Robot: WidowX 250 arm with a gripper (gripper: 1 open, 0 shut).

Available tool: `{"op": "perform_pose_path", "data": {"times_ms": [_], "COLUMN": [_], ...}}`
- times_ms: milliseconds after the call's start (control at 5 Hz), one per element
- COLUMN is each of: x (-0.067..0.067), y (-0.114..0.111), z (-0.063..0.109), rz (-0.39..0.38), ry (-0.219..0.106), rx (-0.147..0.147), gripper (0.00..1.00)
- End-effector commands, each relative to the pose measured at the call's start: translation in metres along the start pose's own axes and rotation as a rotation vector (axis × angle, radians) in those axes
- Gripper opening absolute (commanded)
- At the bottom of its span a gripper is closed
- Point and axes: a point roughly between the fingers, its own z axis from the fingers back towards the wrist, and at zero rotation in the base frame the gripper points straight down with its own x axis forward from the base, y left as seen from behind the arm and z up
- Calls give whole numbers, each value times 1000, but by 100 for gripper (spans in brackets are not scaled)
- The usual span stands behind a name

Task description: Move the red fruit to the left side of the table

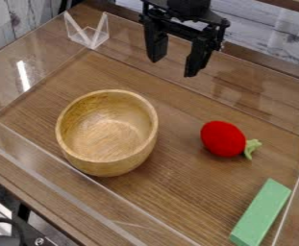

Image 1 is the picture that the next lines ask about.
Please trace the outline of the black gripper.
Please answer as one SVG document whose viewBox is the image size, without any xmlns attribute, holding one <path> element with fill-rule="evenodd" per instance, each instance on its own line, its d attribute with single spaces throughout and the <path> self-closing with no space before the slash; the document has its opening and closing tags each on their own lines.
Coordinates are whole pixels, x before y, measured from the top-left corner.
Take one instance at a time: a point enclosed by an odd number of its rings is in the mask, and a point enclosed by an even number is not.
<svg viewBox="0 0 299 246">
<path fill-rule="evenodd" d="M 194 77 L 206 67 L 212 51 L 220 49 L 230 21 L 211 11 L 211 0 L 141 0 L 141 2 L 140 23 L 144 25 L 149 60 L 158 62 L 166 56 L 168 34 L 192 40 L 183 75 Z"/>
</svg>

